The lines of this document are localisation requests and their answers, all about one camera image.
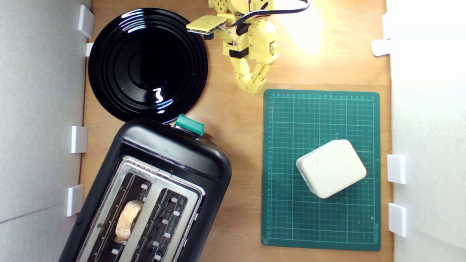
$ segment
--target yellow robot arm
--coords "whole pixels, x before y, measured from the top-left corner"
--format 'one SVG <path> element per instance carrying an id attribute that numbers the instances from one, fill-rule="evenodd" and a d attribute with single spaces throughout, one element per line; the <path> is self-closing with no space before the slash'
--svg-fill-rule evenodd
<path id="1" fill-rule="evenodd" d="M 278 58 L 276 30 L 263 17 L 271 14 L 297 13 L 295 10 L 274 10 L 274 0 L 209 0 L 217 15 L 205 15 L 186 28 L 203 34 L 206 40 L 214 36 L 222 39 L 222 54 L 230 57 L 236 82 L 251 94 L 258 94 L 264 87 L 267 73 Z M 251 72 L 247 61 L 257 65 Z"/>

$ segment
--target wooden table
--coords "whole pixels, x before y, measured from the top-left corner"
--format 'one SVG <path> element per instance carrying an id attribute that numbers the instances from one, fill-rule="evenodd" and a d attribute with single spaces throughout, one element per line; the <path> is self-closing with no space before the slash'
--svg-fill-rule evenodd
<path id="1" fill-rule="evenodd" d="M 94 0 L 94 37 L 113 18 L 141 7 L 168 9 L 191 21 L 215 14 L 206 0 Z M 206 45 L 209 63 L 215 67 L 209 68 L 205 91 L 186 115 L 206 124 L 214 142 L 227 152 L 233 176 L 200 261 L 393 261 L 393 235 L 387 224 L 392 189 L 385 179 L 384 157 L 391 151 L 390 64 L 387 57 L 375 58 L 370 50 L 370 41 L 382 37 L 384 12 L 384 0 L 314 0 L 303 14 L 269 18 L 278 32 L 280 58 L 266 84 L 266 88 L 309 89 L 309 85 L 318 85 L 314 88 L 380 93 L 382 249 L 356 252 L 261 245 L 262 94 L 252 96 L 236 86 L 233 68 L 221 55 L 221 42 L 214 39 Z M 81 183 L 87 194 L 122 125 L 96 101 L 88 81 L 84 125 L 89 129 L 89 147 L 82 156 Z"/>

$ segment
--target black wire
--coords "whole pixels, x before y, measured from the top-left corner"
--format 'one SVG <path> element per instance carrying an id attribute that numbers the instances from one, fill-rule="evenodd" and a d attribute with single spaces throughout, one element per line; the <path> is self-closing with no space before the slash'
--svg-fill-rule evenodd
<path id="1" fill-rule="evenodd" d="M 234 24 L 230 25 L 229 27 L 235 27 L 235 26 L 237 26 L 239 24 L 242 24 L 248 18 L 251 18 L 253 16 L 271 15 L 271 14 L 294 14 L 294 13 L 302 12 L 302 11 L 308 9 L 309 6 L 310 6 L 310 2 L 308 0 L 297 0 L 297 1 L 305 2 L 306 6 L 298 8 L 298 9 L 289 9 L 289 10 L 256 10 L 256 11 L 252 11 L 252 12 L 249 12 L 246 15 L 242 16 L 238 21 L 236 21 Z"/>

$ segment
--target white bracket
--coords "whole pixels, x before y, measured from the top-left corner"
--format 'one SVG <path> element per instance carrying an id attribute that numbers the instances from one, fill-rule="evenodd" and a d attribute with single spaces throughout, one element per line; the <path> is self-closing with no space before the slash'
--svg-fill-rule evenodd
<path id="1" fill-rule="evenodd" d="M 406 184 L 406 160 L 405 155 L 387 155 L 388 181 L 398 184 Z"/>
<path id="2" fill-rule="evenodd" d="M 389 203 L 388 204 L 388 230 L 406 237 L 406 208 Z"/>
<path id="3" fill-rule="evenodd" d="M 94 32 L 94 14 L 85 5 L 79 7 L 78 30 L 87 38 L 92 38 Z"/>
<path id="4" fill-rule="evenodd" d="M 73 126 L 71 128 L 71 153 L 87 152 L 87 127 Z"/>
<path id="5" fill-rule="evenodd" d="M 86 45 L 86 57 L 90 56 L 90 51 L 92 50 L 92 47 L 94 46 L 94 43 L 87 43 Z"/>
<path id="6" fill-rule="evenodd" d="M 68 201 L 66 216 L 70 217 L 78 213 L 82 208 L 84 198 L 84 185 L 77 185 L 68 188 Z"/>
<path id="7" fill-rule="evenodd" d="M 396 26 L 391 13 L 386 12 L 382 15 L 382 32 L 383 39 L 372 40 L 370 46 L 375 56 L 388 55 L 391 52 L 390 38 L 395 34 Z"/>

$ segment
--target grid lines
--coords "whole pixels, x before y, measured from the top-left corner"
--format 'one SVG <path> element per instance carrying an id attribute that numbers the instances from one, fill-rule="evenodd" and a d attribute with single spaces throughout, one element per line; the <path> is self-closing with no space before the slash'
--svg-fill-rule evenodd
<path id="1" fill-rule="evenodd" d="M 334 139 L 349 140 L 367 175 L 328 199 L 313 195 L 295 161 Z M 264 100 L 262 242 L 380 249 L 380 126 L 377 93 L 267 90 Z"/>

